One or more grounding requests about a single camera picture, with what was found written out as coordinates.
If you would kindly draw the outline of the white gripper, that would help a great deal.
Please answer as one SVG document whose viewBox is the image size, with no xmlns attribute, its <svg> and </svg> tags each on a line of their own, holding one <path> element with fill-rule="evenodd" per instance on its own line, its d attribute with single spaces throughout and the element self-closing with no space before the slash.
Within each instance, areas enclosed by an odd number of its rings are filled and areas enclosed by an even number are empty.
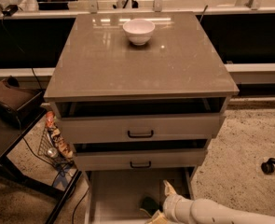
<svg viewBox="0 0 275 224">
<path fill-rule="evenodd" d="M 151 217 L 149 224 L 169 224 L 169 221 L 183 224 L 194 224 L 191 216 L 192 200 L 175 194 L 174 187 L 164 180 L 164 194 L 166 196 L 163 204 L 163 213 L 159 210 Z"/>
</svg>

